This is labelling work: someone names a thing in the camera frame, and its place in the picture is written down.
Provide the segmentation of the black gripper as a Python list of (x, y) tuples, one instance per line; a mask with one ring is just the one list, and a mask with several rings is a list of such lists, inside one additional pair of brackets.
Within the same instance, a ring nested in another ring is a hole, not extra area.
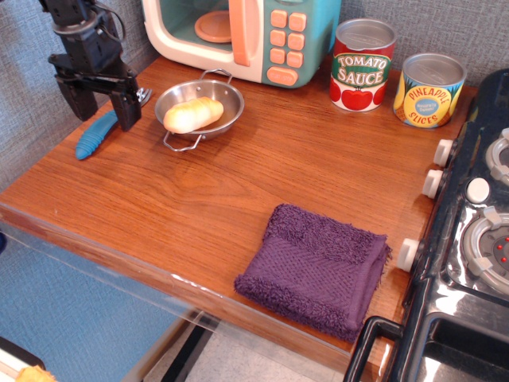
[(120, 17), (109, 7), (49, 7), (52, 29), (64, 53), (49, 58), (61, 94), (78, 119), (97, 111), (95, 93), (108, 95), (123, 131), (142, 117), (135, 72), (123, 62)]

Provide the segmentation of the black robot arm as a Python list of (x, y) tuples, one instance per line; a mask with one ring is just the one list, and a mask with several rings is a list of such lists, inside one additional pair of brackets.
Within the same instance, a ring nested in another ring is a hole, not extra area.
[(42, 1), (52, 17), (52, 29), (65, 52), (52, 54), (56, 82), (68, 105), (80, 120), (99, 109), (95, 94), (109, 96), (121, 128), (128, 131), (142, 116), (137, 97), (137, 73), (122, 60), (125, 32), (122, 20), (98, 1)]

